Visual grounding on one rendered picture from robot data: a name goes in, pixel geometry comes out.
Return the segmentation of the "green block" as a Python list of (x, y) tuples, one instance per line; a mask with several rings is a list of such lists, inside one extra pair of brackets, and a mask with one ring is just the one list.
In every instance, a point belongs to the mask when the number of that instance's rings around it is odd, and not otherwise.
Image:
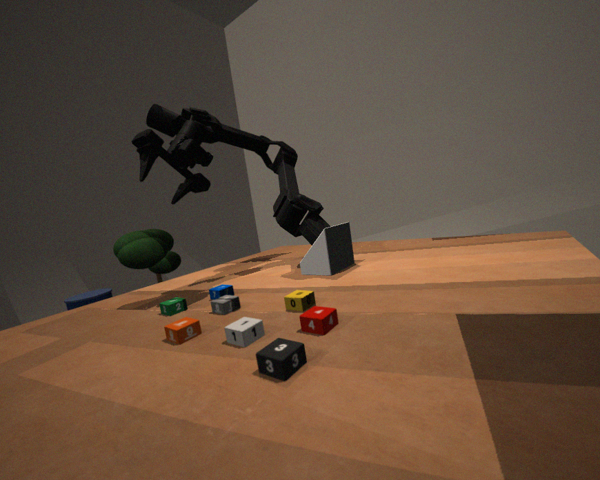
[(188, 309), (186, 299), (175, 297), (159, 304), (161, 313), (172, 316)]

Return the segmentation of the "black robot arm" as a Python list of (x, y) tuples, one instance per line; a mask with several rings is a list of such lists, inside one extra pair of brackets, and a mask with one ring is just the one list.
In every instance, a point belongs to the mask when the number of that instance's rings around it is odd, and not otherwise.
[[(299, 194), (294, 171), (298, 156), (296, 151), (284, 142), (271, 141), (262, 135), (257, 136), (225, 126), (207, 111), (192, 107), (183, 108), (181, 114), (177, 114), (154, 104), (148, 111), (146, 123), (147, 126), (171, 137), (183, 133), (195, 140), (183, 138), (171, 151), (176, 154), (179, 152), (189, 160), (191, 169), (195, 164), (207, 167), (213, 159), (213, 156), (201, 147), (202, 143), (220, 141), (255, 152), (265, 165), (279, 176), (280, 194), (273, 205), (273, 217), (276, 217), (277, 223), (284, 230), (294, 237), (303, 235), (313, 245), (322, 230), (331, 227), (319, 216), (323, 206)], [(266, 154), (269, 145), (280, 147), (273, 163)], [(299, 225), (308, 210), (308, 214)]]

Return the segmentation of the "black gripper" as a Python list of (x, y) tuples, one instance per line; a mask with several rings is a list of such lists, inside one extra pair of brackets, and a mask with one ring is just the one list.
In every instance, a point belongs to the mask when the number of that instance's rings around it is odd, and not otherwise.
[[(207, 191), (210, 187), (210, 181), (207, 180), (201, 173), (192, 174), (189, 171), (188, 166), (190, 166), (190, 161), (187, 160), (183, 155), (179, 152), (176, 154), (171, 153), (172, 149), (178, 142), (180, 142), (183, 138), (192, 139), (192, 137), (179, 133), (174, 140), (170, 142), (170, 147), (166, 151), (163, 145), (163, 139), (159, 137), (155, 132), (151, 129), (146, 129), (137, 135), (134, 136), (131, 141), (134, 146), (136, 146), (137, 152), (139, 152), (140, 159), (140, 181), (144, 181), (144, 179), (148, 176), (148, 173), (155, 161), (155, 159), (160, 156), (164, 161), (169, 163), (176, 171), (182, 174), (186, 180), (185, 183), (181, 183), (172, 199), (172, 205), (176, 204), (179, 200), (181, 200), (186, 194), (189, 192), (198, 193)], [(195, 141), (195, 140), (194, 140)]]

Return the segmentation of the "red block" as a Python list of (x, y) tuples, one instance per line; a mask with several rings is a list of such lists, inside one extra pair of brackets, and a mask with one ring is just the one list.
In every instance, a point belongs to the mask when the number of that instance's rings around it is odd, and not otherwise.
[(338, 323), (337, 309), (314, 306), (300, 317), (301, 331), (326, 335)]

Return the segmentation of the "yellow block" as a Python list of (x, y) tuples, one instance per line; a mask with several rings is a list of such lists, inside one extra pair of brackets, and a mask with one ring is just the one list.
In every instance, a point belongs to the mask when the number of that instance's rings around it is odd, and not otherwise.
[(286, 310), (305, 311), (315, 302), (314, 292), (307, 290), (296, 290), (284, 297)]

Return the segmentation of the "reddish-brown block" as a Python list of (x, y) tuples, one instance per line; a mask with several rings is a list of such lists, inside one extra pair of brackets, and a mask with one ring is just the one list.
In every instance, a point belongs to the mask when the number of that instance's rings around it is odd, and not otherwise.
[(199, 320), (185, 317), (164, 327), (167, 341), (181, 345), (202, 334)]

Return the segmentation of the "blue block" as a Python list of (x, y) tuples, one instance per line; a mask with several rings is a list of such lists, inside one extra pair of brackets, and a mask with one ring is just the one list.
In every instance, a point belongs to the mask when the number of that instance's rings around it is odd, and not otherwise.
[(221, 285), (209, 290), (211, 299), (218, 299), (226, 295), (233, 296), (233, 287), (230, 285)]

